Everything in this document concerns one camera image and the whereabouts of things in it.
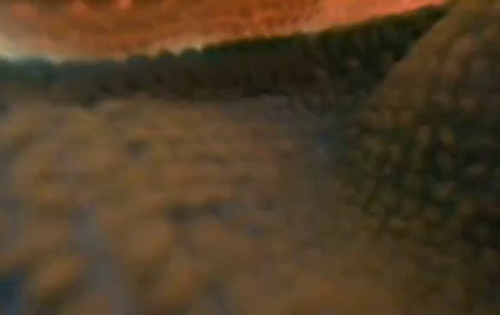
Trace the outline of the yellow microfiber towel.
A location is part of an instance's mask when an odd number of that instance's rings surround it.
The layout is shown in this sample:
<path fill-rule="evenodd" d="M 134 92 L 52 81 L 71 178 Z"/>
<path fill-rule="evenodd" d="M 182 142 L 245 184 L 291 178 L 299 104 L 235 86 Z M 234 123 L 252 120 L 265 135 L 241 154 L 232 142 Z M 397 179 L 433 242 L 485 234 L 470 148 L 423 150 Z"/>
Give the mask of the yellow microfiber towel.
<path fill-rule="evenodd" d="M 0 315 L 500 315 L 500 0 L 0 0 L 122 61 L 446 5 L 361 94 L 0 107 Z"/>

